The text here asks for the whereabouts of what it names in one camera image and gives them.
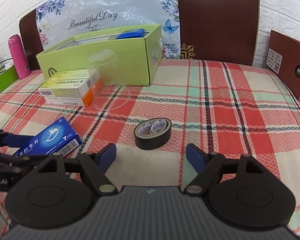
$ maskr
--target green tissue box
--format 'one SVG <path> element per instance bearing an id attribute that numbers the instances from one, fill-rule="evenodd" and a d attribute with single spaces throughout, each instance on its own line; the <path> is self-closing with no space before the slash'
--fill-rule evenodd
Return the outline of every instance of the green tissue box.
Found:
<path id="1" fill-rule="evenodd" d="M 18 74 L 14 66 L 8 68 L 0 74 L 0 93 L 10 86 L 13 82 L 18 80 Z"/>
<path id="2" fill-rule="evenodd" d="M 143 28 L 143 38 L 114 39 L 128 30 Z M 150 85 L 162 58 L 159 24 L 105 29 L 73 36 L 39 53 L 44 78 L 61 71 L 100 67 L 102 76 L 116 85 Z"/>

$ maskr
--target brown wooden chair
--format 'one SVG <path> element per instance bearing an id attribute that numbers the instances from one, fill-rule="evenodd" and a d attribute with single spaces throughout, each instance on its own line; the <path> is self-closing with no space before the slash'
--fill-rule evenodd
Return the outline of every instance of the brown wooden chair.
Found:
<path id="1" fill-rule="evenodd" d="M 181 58 L 252 65 L 259 0 L 178 0 Z"/>
<path id="2" fill-rule="evenodd" d="M 40 69 L 36 55 L 43 51 L 35 14 L 36 9 L 22 17 L 19 22 L 21 39 L 31 70 Z"/>

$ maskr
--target blue object in box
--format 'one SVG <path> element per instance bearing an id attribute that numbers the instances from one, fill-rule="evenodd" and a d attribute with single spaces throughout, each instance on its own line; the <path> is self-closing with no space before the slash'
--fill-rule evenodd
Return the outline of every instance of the blue object in box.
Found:
<path id="1" fill-rule="evenodd" d="M 145 30 L 144 29 L 136 29 L 136 30 L 130 30 L 125 31 L 118 35 L 117 39 L 129 39 L 129 38 L 143 38 L 145 36 Z"/>
<path id="2" fill-rule="evenodd" d="M 13 155 L 45 155 L 60 152 L 68 155 L 82 143 L 79 135 L 68 121 L 61 117 L 34 136 Z"/>

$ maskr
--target gold emblem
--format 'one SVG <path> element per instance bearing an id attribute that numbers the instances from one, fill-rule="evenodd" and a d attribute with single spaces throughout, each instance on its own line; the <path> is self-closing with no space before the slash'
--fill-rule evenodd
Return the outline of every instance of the gold emblem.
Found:
<path id="1" fill-rule="evenodd" d="M 193 45 L 186 45 L 185 43 L 182 44 L 180 58 L 181 59 L 192 59 L 195 56 L 193 50 L 194 50 Z"/>

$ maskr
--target table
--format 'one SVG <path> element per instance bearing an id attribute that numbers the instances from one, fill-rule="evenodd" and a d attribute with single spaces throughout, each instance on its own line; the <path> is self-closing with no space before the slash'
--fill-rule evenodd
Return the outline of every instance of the table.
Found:
<path id="1" fill-rule="evenodd" d="M 185 158 L 188 143 L 228 158 L 252 154 L 294 193 L 297 206 L 289 227 L 300 235 L 300 102 L 270 70 L 164 60 L 151 86 L 130 87 L 128 103 L 110 111 L 98 111 L 92 104 L 48 105 L 36 91 L 42 82 L 42 74 L 35 71 L 0 94 L 0 126 L 5 131 L 34 135 L 63 115 L 83 141 L 68 157 L 116 144 L 117 159 L 106 175 L 119 189 L 122 185 L 184 187 L 196 175 Z M 157 150 L 140 150 L 133 130 L 155 117 L 172 121 L 171 139 Z M 8 154 L 14 150 L 0 149 Z M 0 235 L 10 223 L 4 198 L 5 193 L 0 193 Z"/>

